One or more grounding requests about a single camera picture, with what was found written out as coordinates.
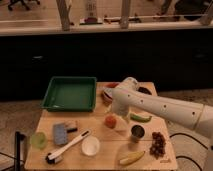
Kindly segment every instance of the wooden table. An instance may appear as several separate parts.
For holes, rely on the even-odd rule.
[[[47,147],[44,150],[38,150],[30,147],[25,168],[27,170],[176,170],[177,162],[173,146],[169,139],[169,134],[165,121],[153,115],[148,123],[138,123],[130,121],[126,125],[126,131],[119,131],[119,124],[115,129],[110,129],[103,124],[105,116],[110,106],[104,104],[101,97],[101,88],[107,83],[98,83],[96,107],[93,112],[48,112],[43,111],[40,118],[37,132],[44,132],[48,139]],[[141,83],[143,87],[148,88],[153,95],[156,94],[154,84],[151,82]],[[131,108],[132,112],[141,116],[152,115],[136,108]],[[58,148],[53,143],[52,126],[55,123],[64,121],[78,122],[78,131],[69,133],[69,140],[89,129],[91,134],[97,137],[101,142],[99,153],[94,157],[85,156],[81,151],[81,142],[68,149],[63,154],[63,160],[55,165],[49,165],[45,161],[46,154],[53,149]],[[139,143],[130,141],[130,129],[135,124],[141,124],[145,129],[144,137]],[[149,148],[152,144],[152,132],[161,132],[166,139],[166,154],[163,158],[156,159],[149,154]],[[118,159],[126,153],[145,150],[145,155],[128,166],[120,166]]]

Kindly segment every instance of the grapes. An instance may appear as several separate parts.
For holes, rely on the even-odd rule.
[[[165,154],[165,146],[166,140],[160,132],[153,132],[152,133],[152,146],[150,147],[150,154],[155,156],[156,159],[159,157],[163,157]]]

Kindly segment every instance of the banana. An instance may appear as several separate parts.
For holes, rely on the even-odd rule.
[[[120,165],[132,164],[136,162],[137,160],[139,160],[141,157],[143,157],[144,154],[145,154],[145,151],[136,151],[136,152],[129,153],[128,155],[122,157],[119,160],[119,164]]]

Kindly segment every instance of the floor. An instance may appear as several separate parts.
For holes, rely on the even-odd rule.
[[[158,92],[158,95],[213,106],[213,89]],[[0,152],[14,155],[15,131],[20,131],[27,136],[34,133],[42,111],[41,102],[41,100],[33,100],[0,103]],[[208,146],[207,138],[172,122],[167,121],[167,125],[170,135],[177,132],[188,133]],[[197,142],[179,135],[172,138],[172,143],[177,156],[186,155],[197,161],[201,167],[203,166],[206,150]],[[1,167],[12,164],[12,159],[0,155],[0,170]],[[192,162],[186,159],[178,159],[178,165],[178,171],[198,170]]]

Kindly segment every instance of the apple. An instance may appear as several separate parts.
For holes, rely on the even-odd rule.
[[[104,123],[109,128],[115,128],[116,123],[117,123],[116,117],[113,115],[108,115],[108,116],[106,116]]]

